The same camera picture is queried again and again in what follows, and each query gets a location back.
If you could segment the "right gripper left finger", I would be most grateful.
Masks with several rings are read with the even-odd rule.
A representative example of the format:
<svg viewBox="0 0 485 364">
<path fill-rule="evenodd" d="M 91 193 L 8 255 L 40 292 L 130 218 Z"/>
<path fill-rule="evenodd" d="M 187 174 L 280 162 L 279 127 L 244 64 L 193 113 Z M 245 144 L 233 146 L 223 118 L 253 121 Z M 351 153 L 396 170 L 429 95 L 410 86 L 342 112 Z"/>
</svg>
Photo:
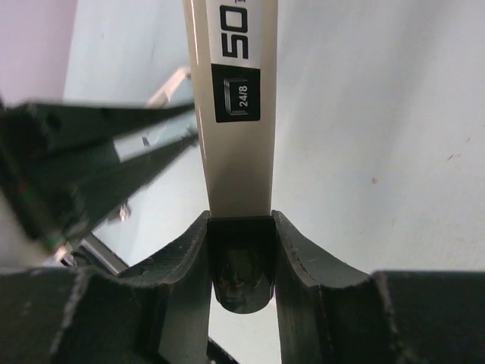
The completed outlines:
<svg viewBox="0 0 485 364">
<path fill-rule="evenodd" d="M 3 363 L 204 363 L 211 274 L 202 213 L 118 276 L 97 268 L 1 272 Z"/>
</svg>

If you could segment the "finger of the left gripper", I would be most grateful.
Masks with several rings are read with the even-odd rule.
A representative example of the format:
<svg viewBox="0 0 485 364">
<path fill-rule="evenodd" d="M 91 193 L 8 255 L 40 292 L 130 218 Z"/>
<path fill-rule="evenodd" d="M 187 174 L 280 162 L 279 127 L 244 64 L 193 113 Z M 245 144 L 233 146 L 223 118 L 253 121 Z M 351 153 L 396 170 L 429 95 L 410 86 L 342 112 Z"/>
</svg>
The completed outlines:
<svg viewBox="0 0 485 364">
<path fill-rule="evenodd" d="M 168 115 L 147 108 L 25 102 L 1 112 L 1 151 L 21 160 L 41 158 L 132 134 Z"/>
<path fill-rule="evenodd" d="M 22 143 L 23 238 L 54 250 L 85 237 L 197 142 L 186 133 L 122 161 L 110 142 L 50 152 L 45 138 L 30 137 Z"/>
</svg>

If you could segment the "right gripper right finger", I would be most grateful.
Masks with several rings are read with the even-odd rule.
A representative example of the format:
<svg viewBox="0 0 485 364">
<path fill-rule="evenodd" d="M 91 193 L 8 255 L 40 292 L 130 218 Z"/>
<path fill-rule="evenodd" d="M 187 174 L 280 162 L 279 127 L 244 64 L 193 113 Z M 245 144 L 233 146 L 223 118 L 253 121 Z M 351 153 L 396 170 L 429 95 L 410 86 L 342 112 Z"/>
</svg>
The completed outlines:
<svg viewBox="0 0 485 364">
<path fill-rule="evenodd" d="M 365 274 L 273 217 L 284 363 L 484 361 L 483 272 Z"/>
</svg>

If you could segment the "light blue stapler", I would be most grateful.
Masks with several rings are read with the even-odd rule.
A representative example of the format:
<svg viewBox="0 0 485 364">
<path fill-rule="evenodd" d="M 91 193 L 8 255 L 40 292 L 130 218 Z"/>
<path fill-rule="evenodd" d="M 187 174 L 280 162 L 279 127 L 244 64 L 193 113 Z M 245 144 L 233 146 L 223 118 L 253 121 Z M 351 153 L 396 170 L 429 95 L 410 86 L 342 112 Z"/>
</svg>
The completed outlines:
<svg viewBox="0 0 485 364">
<path fill-rule="evenodd" d="M 145 108 L 168 111 L 169 115 L 147 127 L 114 141 L 122 161 L 151 152 L 196 132 L 194 95 L 190 66 L 177 68 L 149 98 Z"/>
</svg>

